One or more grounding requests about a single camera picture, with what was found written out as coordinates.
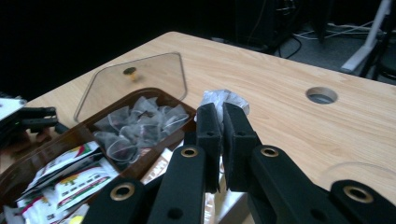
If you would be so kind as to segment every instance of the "brown plastic box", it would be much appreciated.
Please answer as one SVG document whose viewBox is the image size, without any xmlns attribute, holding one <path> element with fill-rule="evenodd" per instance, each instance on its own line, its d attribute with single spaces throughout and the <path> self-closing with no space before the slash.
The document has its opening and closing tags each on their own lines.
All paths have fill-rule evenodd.
<svg viewBox="0 0 396 224">
<path fill-rule="evenodd" d="M 163 139 L 149 153 L 139 158 L 137 162 L 130 164 L 125 169 L 121 170 L 110 158 L 108 158 L 121 176 L 140 179 L 160 157 L 165 147 L 174 149 L 184 138 L 185 132 L 195 131 L 195 122 L 193 118 L 196 111 L 192 107 L 183 104 L 175 97 L 159 89 L 145 88 L 134 91 L 119 99 L 113 105 L 108 106 L 97 114 L 84 120 L 66 133 L 63 133 L 42 147 L 39 147 L 37 150 L 22 157 L 5 170 L 0 175 L 0 213 L 3 212 L 3 205 L 16 207 L 15 201 L 21 196 L 21 193 L 27 188 L 39 169 L 67 150 L 94 140 L 92 132 L 97 131 L 93 126 L 96 121 L 121 107 L 126 105 L 133 106 L 141 96 L 145 96 L 146 98 L 158 97 L 158 105 L 182 105 L 190 116 L 188 121 L 180 129 Z"/>
</svg>

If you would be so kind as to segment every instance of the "black chair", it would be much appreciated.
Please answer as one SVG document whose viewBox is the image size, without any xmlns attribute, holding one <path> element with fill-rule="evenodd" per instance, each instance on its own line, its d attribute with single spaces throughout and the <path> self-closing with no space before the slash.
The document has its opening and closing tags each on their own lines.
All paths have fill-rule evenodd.
<svg viewBox="0 0 396 224">
<path fill-rule="evenodd" d="M 396 80 L 396 43 L 390 44 L 392 31 L 396 28 L 396 3 L 393 1 L 388 19 L 384 24 L 384 34 L 378 39 L 363 66 L 360 77 L 367 77 L 372 66 L 375 66 L 372 80 L 379 76 Z"/>
</svg>

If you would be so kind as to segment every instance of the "clear lid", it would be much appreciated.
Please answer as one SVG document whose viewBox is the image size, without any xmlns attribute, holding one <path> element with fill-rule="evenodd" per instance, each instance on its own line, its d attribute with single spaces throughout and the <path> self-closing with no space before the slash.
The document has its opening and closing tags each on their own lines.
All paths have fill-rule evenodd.
<svg viewBox="0 0 396 224">
<path fill-rule="evenodd" d="M 100 70 L 85 90 L 74 119 L 81 122 L 130 92 L 147 87 L 161 89 L 182 100 L 187 87 L 181 55 L 165 53 Z"/>
</svg>

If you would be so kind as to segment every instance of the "desk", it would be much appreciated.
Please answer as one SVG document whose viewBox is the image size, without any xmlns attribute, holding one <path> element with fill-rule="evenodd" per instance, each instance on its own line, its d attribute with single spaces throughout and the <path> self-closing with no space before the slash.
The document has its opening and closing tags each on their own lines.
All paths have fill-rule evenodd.
<svg viewBox="0 0 396 224">
<path fill-rule="evenodd" d="M 234 91 L 249 101 L 248 119 L 262 142 L 284 149 L 315 183 L 322 185 L 323 176 L 334 167 L 352 164 L 345 175 L 367 177 L 366 182 L 396 203 L 396 185 L 388 184 L 396 181 L 396 87 L 388 84 L 167 33 L 28 106 L 56 106 L 60 122 L 72 127 L 73 114 L 96 71 L 172 51 L 180 52 L 184 63 L 187 105 L 198 107 L 206 90 Z M 309 101 L 305 93 L 313 87 L 335 91 L 337 101 L 329 105 Z"/>
</svg>

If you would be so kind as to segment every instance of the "wooden table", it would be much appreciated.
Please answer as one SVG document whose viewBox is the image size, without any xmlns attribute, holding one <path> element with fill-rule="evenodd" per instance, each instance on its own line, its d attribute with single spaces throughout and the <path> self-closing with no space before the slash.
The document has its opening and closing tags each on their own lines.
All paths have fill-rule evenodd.
<svg viewBox="0 0 396 224">
<path fill-rule="evenodd" d="M 369 183 L 396 203 L 396 87 L 179 33 L 167 33 L 50 91 L 29 106 L 56 106 L 60 121 L 73 114 L 92 75 L 111 64 L 179 52 L 188 93 L 198 107 L 204 91 L 228 89 L 250 103 L 248 119 L 266 145 L 284 149 L 315 183 L 333 178 Z M 333 104 L 306 92 L 325 87 Z M 2 158 L 1 171 L 9 164 Z"/>
</svg>

